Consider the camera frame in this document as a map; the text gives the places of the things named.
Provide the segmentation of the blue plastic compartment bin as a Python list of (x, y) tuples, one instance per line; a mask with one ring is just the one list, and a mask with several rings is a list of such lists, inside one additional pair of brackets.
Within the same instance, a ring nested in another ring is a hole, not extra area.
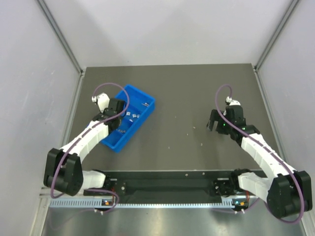
[[(155, 109), (156, 100), (152, 96), (132, 85), (126, 85), (125, 90), (126, 92), (120, 91), (115, 97), (127, 101), (126, 94), (129, 95), (129, 106), (126, 113), (130, 112), (130, 116), (125, 114), (121, 125), (100, 142), (116, 153), (124, 148)], [(146, 107), (142, 103), (148, 103), (149, 106)], [(140, 115), (140, 117), (133, 118), (133, 114)]]

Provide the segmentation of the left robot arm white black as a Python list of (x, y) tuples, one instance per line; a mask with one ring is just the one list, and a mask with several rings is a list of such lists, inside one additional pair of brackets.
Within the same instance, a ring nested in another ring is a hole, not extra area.
[(126, 102), (105, 98), (99, 105), (100, 112), (76, 138), (62, 148), (53, 148), (47, 154), (43, 184), (69, 196), (87, 189), (102, 188), (106, 174), (101, 171), (84, 171), (82, 162), (93, 148), (115, 131), (122, 122), (121, 114)]

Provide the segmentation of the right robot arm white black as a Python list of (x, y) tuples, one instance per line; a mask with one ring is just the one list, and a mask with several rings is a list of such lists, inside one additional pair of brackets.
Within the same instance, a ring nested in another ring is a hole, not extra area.
[(259, 177), (248, 169), (236, 169), (230, 177), (235, 190), (246, 190), (259, 197), (278, 219), (312, 210), (310, 175), (283, 161), (265, 142), (260, 131), (246, 123), (240, 105), (228, 105), (224, 111), (213, 109), (207, 128), (230, 136), (266, 175)]

